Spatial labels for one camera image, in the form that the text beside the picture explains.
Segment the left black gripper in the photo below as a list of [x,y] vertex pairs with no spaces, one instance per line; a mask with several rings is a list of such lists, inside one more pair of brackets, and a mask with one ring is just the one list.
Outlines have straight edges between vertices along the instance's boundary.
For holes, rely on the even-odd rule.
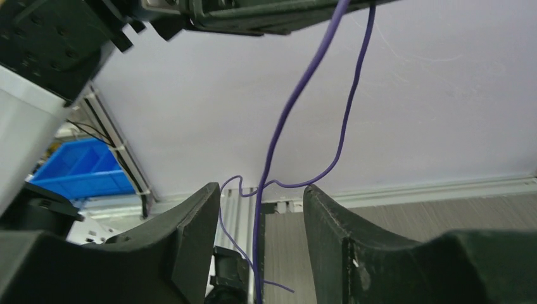
[[141,1],[140,18],[165,40],[181,30],[217,34],[289,35],[330,20],[339,1]]

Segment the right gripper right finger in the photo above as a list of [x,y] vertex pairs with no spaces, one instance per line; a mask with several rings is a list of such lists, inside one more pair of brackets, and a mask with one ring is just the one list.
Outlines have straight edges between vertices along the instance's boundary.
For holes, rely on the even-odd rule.
[[319,303],[535,303],[536,232],[448,231],[418,242],[315,185],[303,213]]

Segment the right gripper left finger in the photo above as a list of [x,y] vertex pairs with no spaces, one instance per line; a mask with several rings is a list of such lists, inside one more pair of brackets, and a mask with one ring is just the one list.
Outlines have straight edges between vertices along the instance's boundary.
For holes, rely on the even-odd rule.
[[45,231],[1,233],[2,303],[203,303],[219,185],[103,244]]

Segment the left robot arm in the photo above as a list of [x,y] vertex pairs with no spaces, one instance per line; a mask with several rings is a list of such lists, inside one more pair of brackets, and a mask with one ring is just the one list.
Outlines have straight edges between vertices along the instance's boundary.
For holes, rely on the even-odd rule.
[[1,211],[25,183],[73,106],[114,51],[125,27],[151,25],[170,40],[182,31],[261,37],[327,22],[294,105],[327,52],[342,17],[380,1],[2,1]]

